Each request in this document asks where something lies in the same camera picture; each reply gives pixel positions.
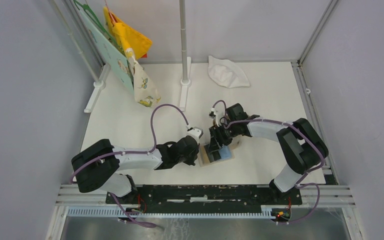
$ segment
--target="yellow cloth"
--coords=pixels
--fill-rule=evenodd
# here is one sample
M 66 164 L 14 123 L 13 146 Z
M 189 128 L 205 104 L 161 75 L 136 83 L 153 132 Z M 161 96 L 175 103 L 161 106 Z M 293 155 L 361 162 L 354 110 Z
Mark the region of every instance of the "yellow cloth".
M 106 7 L 103 8 L 103 15 L 108 24 L 109 33 L 115 37 L 117 44 L 127 53 L 127 58 L 130 58 L 132 54 L 131 51 L 127 51 L 129 48 L 133 49 L 136 59 L 140 59 L 148 52 L 152 45 L 149 38 L 121 21 L 115 14 L 112 14 L 112 16 L 116 22 L 113 22 Z

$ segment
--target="gray wall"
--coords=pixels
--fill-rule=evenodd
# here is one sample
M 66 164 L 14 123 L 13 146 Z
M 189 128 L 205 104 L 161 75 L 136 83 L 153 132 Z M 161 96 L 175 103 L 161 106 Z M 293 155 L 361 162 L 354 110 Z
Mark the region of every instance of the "gray wall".
M 104 0 L 87 1 L 103 21 Z M 143 62 L 181 61 L 178 0 L 107 0 L 109 8 L 153 41 Z M 329 0 L 186 0 L 192 61 L 296 60 Z
M 47 1 L 0 0 L 0 240 L 45 237 L 92 83 Z
M 384 0 L 340 1 L 304 74 L 367 239 L 384 239 Z

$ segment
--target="white cloth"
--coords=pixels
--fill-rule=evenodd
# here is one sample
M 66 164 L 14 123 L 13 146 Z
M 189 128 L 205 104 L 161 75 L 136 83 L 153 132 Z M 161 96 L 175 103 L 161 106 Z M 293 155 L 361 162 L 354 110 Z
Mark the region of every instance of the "white cloth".
M 229 89 L 251 86 L 242 68 L 227 59 L 208 56 L 208 75 L 216 84 Z

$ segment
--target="white table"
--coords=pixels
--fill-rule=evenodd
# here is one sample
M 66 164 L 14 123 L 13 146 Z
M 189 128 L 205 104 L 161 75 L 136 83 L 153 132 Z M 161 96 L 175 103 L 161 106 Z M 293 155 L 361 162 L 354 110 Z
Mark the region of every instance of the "white table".
M 194 63 L 190 77 L 185 115 L 192 126 L 204 130 L 201 144 L 210 141 L 208 117 L 213 103 L 223 99 L 227 107 L 240 103 L 248 115 L 261 115 L 279 121 L 295 121 L 306 117 L 297 82 L 289 62 L 238 63 L 246 73 L 251 87 L 218 86 L 208 76 L 207 63 Z M 160 103 L 177 105 L 180 96 L 181 64 L 145 64 L 162 96 Z M 111 72 L 90 115 L 82 150 L 100 139 L 124 148 L 144 148 L 153 145 L 150 117 L 153 109 L 134 101 L 133 96 Z M 182 116 L 171 107 L 160 108 L 154 117 L 158 144 L 178 141 L 186 135 Z M 235 158 L 200 167 L 178 164 L 172 169 L 133 169 L 120 171 L 133 177 L 136 184 L 152 185 L 243 185 L 268 184 L 286 164 L 279 143 L 261 138 L 242 137 L 233 151 Z M 322 170 L 311 173 L 303 183 L 325 184 Z

